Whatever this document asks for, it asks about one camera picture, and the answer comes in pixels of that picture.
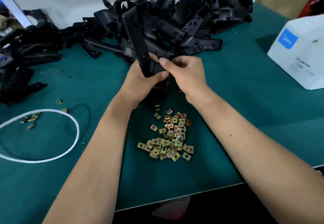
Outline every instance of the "white cable loop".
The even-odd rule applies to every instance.
[[[60,110],[54,110],[54,109],[39,109],[39,110],[35,110],[35,111],[26,112],[24,114],[21,114],[19,116],[16,116],[16,117],[10,119],[9,121],[4,122],[3,124],[0,125],[0,129],[2,129],[3,127],[7,126],[8,124],[11,124],[12,122],[14,122],[14,121],[16,121],[18,119],[21,119],[23,117],[26,117],[27,115],[30,115],[30,114],[36,113],[36,112],[57,112],[57,113],[63,114],[65,116],[68,116],[69,118],[71,118],[73,120],[73,122],[75,123],[75,126],[76,126],[76,138],[75,138],[75,141],[74,141],[73,145],[66,152],[62,153],[61,155],[56,156],[54,158],[44,159],[44,160],[36,160],[36,161],[33,161],[33,160],[22,160],[22,159],[16,159],[16,158],[7,157],[5,155],[0,154],[0,157],[1,158],[6,159],[6,160],[10,160],[10,161],[14,161],[14,162],[24,162],[24,163],[49,162],[49,161],[58,159],[60,157],[63,157],[64,155],[66,155],[67,153],[69,153],[75,147],[75,145],[76,145],[76,143],[77,143],[77,141],[79,139],[79,133],[80,133],[79,124],[78,124],[77,120],[73,116],[71,116],[70,114],[68,114],[66,112],[62,112]]]

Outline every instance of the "hand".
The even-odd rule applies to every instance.
[[[159,62],[156,55],[149,53],[150,57]],[[166,79],[169,72],[162,71],[151,77],[144,77],[141,67],[136,60],[129,69],[124,84],[120,88],[119,93],[127,97],[132,102],[133,109],[148,95],[152,87],[157,83]]]
[[[196,107],[194,98],[208,88],[201,58],[179,56],[172,61],[174,63],[160,58],[161,66],[174,76],[179,88],[185,93],[187,101]]]

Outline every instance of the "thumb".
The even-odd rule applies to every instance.
[[[155,74],[154,76],[149,77],[148,79],[150,80],[152,87],[153,87],[157,83],[162,82],[164,79],[166,79],[168,77],[168,75],[169,75],[169,72],[162,71],[162,72]]]
[[[159,62],[161,64],[161,66],[164,69],[166,69],[168,72],[170,72],[173,76],[174,76],[175,72],[178,71],[178,69],[180,68],[165,58],[160,58]]]

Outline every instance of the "green work mat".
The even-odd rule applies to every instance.
[[[277,66],[266,52],[287,19],[255,5],[252,23],[214,36],[224,39],[221,51],[203,52],[208,85],[257,128],[312,166],[324,163],[324,89],[305,90]],[[120,89],[129,65],[111,52],[92,59],[74,46],[62,51],[65,59],[33,67],[30,83],[49,86],[10,108],[0,105],[0,122],[35,109],[68,108],[80,124],[80,140],[66,156],[55,161],[25,164],[0,159],[0,215],[2,224],[41,223],[75,163],[91,139],[109,102]],[[63,103],[57,105],[55,100]],[[150,130],[162,128],[159,114],[168,109],[187,113],[187,145],[195,154],[160,161],[137,148],[138,142],[160,137]],[[21,159],[40,160],[66,151],[75,139],[74,123],[58,113],[42,113],[36,127],[18,121],[0,131],[0,151]],[[224,149],[199,113],[187,103],[171,80],[154,91],[132,112],[124,149],[116,210],[176,198],[242,183]]]

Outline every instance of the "red object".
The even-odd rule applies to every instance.
[[[313,5],[315,3],[318,3],[320,0],[309,0],[304,9],[301,11],[301,13],[298,15],[297,18],[302,18],[305,16],[309,16],[312,13]]]

